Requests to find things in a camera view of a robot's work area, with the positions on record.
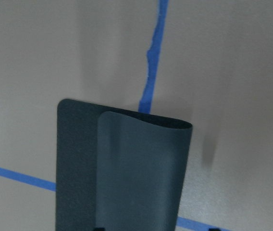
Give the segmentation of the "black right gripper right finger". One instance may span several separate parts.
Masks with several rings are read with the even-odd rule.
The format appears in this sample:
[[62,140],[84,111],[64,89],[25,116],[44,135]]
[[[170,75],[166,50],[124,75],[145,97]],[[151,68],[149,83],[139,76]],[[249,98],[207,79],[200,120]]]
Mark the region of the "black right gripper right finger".
[[219,228],[209,228],[208,231],[220,231]]

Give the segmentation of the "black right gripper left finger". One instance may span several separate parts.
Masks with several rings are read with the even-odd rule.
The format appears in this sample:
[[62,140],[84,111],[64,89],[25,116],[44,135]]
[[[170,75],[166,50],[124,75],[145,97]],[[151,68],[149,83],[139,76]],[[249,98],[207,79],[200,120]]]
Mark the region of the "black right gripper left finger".
[[95,227],[93,231],[105,231],[104,227]]

